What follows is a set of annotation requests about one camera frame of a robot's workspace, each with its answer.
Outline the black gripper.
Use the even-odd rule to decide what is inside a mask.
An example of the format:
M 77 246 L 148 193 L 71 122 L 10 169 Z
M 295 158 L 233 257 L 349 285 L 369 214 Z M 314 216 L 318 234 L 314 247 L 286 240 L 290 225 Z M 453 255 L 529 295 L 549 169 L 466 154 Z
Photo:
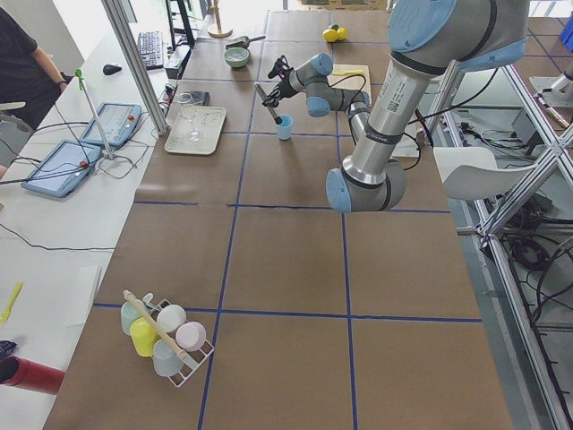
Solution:
M 272 69 L 268 73 L 268 78 L 279 78 L 278 84 L 269 93 L 268 98 L 271 101 L 271 106 L 278 107 L 279 101 L 282 99 L 292 98 L 298 91 L 291 85 L 290 75 L 295 69 L 289 65 L 285 56 L 279 57 Z

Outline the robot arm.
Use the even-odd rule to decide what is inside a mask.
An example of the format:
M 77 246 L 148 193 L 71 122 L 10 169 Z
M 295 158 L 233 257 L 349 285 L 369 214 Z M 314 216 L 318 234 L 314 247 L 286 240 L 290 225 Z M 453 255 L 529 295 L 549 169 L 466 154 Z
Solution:
M 392 158 L 431 78 L 453 61 L 468 72 L 511 65 L 526 50 L 527 1 L 400 1 L 389 17 L 389 68 L 378 98 L 329 85 L 333 63 L 319 53 L 293 68 L 275 67 L 280 81 L 263 97 L 267 108 L 298 93 L 308 114 L 347 115 L 354 152 L 327 174 L 326 194 L 335 211 L 384 211 L 402 199 L 406 180 Z

